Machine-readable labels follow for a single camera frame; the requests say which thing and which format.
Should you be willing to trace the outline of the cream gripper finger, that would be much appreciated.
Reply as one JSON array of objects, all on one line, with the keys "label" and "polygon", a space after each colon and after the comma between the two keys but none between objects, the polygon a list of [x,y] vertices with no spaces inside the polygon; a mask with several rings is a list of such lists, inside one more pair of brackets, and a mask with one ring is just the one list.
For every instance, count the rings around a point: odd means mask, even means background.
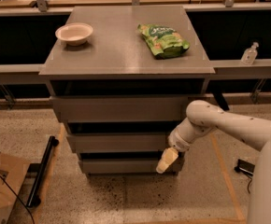
[{"label": "cream gripper finger", "polygon": [[163,174],[167,168],[168,168],[168,165],[166,163],[164,163],[164,162],[159,163],[156,167],[156,172],[158,174]]}]

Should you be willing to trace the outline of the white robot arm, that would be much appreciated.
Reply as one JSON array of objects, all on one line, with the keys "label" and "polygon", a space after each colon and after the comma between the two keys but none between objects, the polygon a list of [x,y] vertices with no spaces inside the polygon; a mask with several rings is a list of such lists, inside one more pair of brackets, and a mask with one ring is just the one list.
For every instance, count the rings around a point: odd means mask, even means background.
[{"label": "white robot arm", "polygon": [[193,101],[186,108],[186,118],[169,134],[169,147],[156,171],[164,173],[180,152],[213,129],[260,152],[252,178],[247,224],[271,224],[271,120],[226,112],[203,100]]}]

